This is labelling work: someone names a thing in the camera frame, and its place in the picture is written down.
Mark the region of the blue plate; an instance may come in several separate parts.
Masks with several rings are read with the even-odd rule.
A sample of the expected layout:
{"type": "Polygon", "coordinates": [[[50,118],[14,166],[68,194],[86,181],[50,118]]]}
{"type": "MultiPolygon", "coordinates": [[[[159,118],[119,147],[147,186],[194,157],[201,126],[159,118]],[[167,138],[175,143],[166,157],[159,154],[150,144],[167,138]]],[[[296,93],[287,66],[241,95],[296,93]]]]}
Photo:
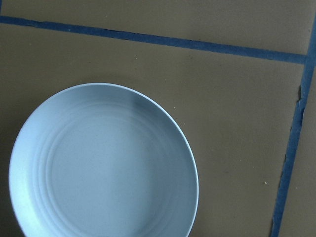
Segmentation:
{"type": "Polygon", "coordinates": [[[187,237],[198,173],[186,137],[159,104],[88,83],[28,117],[12,149],[9,191],[27,237],[187,237]]]}

